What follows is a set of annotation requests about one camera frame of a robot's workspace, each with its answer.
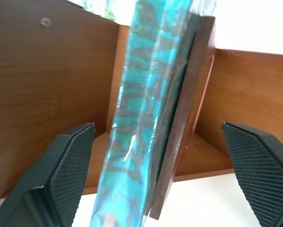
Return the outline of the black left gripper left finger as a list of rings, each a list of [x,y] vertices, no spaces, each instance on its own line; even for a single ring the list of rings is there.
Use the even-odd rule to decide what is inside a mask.
[[[95,124],[58,134],[0,206],[0,227],[71,227],[88,175]]]

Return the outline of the wooden bookshelf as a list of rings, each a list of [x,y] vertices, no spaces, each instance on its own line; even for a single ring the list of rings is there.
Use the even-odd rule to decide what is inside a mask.
[[[215,7],[191,6],[198,21],[147,218],[160,218],[173,182],[235,175],[224,122],[283,144],[283,55],[216,49]],[[130,27],[68,0],[0,0],[0,206],[58,134],[89,122],[82,195],[97,194]]]

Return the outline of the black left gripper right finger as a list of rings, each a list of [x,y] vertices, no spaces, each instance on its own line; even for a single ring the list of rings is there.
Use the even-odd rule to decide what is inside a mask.
[[[283,227],[283,144],[245,125],[221,126],[239,186],[261,227]]]

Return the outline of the teal plastic-wrapped book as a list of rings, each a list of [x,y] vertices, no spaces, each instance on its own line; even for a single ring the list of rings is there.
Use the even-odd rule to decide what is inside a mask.
[[[143,227],[195,35],[193,2],[136,2],[89,227]]]

